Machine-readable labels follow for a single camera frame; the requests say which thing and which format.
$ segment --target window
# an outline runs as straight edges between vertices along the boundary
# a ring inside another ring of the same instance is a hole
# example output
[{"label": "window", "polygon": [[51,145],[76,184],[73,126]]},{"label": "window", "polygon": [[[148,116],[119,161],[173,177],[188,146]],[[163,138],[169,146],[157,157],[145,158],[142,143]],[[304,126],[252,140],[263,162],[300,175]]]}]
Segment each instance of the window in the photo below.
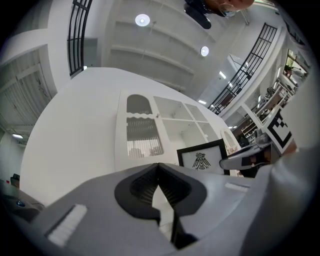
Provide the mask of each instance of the window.
[{"label": "window", "polygon": [[304,61],[303,64],[301,64],[297,58],[298,55],[295,52],[288,50],[283,74],[289,78],[294,85],[300,86],[305,81],[308,72],[303,68],[303,66],[307,67],[306,62]]}]

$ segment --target white ceiling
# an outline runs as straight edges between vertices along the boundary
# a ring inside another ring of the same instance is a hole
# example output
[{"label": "white ceiling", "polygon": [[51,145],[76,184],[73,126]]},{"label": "white ceiling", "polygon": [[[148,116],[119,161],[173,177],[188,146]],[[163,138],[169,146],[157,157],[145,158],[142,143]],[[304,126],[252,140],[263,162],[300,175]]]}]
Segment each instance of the white ceiling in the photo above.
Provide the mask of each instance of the white ceiling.
[{"label": "white ceiling", "polygon": [[[186,93],[205,60],[201,48],[213,49],[230,21],[211,15],[212,28],[205,30],[186,15],[184,4],[184,0],[122,0],[107,66]],[[150,17],[149,26],[136,25],[139,14]]]},{"label": "white ceiling", "polygon": [[40,64],[39,50],[28,52],[0,69],[0,126],[22,135],[25,145],[52,96]]}]

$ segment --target recessed ceiling light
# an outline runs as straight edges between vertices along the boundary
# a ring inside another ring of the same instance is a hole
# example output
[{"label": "recessed ceiling light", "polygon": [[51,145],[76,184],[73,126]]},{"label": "recessed ceiling light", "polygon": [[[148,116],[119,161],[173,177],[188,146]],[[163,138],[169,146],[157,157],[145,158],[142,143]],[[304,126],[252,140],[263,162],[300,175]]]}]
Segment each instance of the recessed ceiling light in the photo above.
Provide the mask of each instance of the recessed ceiling light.
[{"label": "recessed ceiling light", "polygon": [[227,77],[225,76],[224,73],[222,73],[221,71],[219,72],[220,76],[222,76],[224,79],[226,79]]},{"label": "recessed ceiling light", "polygon": [[202,55],[203,57],[206,57],[208,54],[209,54],[209,48],[206,47],[206,46],[202,47],[202,48],[201,48],[201,55]]},{"label": "recessed ceiling light", "polygon": [[12,134],[13,137],[17,138],[17,139],[23,139],[24,137],[22,137],[19,134]]},{"label": "recessed ceiling light", "polygon": [[139,14],[135,17],[135,23],[140,27],[145,27],[150,23],[150,18],[146,14]]}]

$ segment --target white wall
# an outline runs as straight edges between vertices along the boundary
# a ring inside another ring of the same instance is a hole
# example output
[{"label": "white wall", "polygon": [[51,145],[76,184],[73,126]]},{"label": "white wall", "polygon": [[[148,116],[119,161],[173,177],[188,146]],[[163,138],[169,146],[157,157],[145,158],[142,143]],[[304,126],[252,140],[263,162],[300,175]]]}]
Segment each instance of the white wall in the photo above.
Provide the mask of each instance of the white wall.
[{"label": "white wall", "polygon": [[35,124],[22,161],[22,191],[49,205],[84,181],[115,171],[121,90],[197,105],[219,139],[221,129],[234,138],[220,117],[163,84],[120,69],[89,67],[51,100]]},{"label": "white wall", "polygon": [[8,39],[0,51],[0,66],[48,43],[48,30],[35,29]]},{"label": "white wall", "polygon": [[46,29],[53,0],[38,1],[21,19],[11,36],[31,30]]},{"label": "white wall", "polygon": [[282,18],[275,14],[275,10],[261,6],[252,5],[247,9],[250,16],[250,24],[245,26],[241,31],[241,36],[237,39],[233,48],[230,49],[230,54],[233,54],[245,60],[254,46],[264,23],[280,28],[284,26]]},{"label": "white wall", "polygon": [[197,100],[208,85],[216,79],[221,66],[231,53],[230,49],[238,41],[245,26],[246,24],[241,13],[232,17],[228,27],[224,30],[224,34],[214,44],[213,49],[210,49],[211,53],[197,67],[196,74],[185,92],[188,97]]},{"label": "white wall", "polygon": [[24,151],[10,133],[3,135],[0,142],[0,180],[10,181],[13,174],[20,175]]},{"label": "white wall", "polygon": [[102,16],[105,13],[105,3],[107,0],[93,0],[85,26],[85,38],[98,38],[99,27],[102,22]]}]

